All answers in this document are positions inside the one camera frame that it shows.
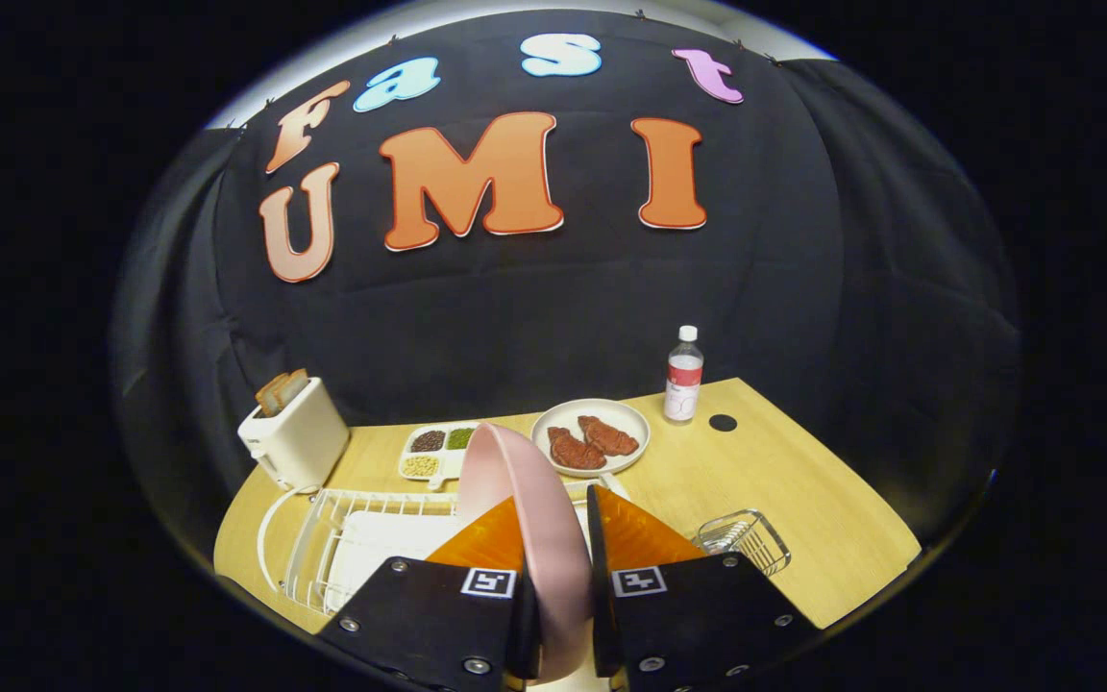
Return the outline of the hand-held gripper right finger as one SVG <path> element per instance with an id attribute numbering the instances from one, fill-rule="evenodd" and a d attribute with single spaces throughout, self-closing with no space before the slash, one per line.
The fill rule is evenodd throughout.
<path id="1" fill-rule="evenodd" d="M 587 494 L 596 670 L 611 689 L 763 691 L 766 671 L 818 644 L 818 627 L 742 552 L 627 568 L 621 500 Z"/>

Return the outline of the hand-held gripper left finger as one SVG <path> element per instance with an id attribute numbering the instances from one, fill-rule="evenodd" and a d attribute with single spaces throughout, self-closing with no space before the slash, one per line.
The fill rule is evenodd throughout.
<path id="1" fill-rule="evenodd" d="M 325 587 L 319 640 L 430 691 L 523 691 L 539 679 L 539 609 L 517 505 L 474 521 L 358 512 Z"/>

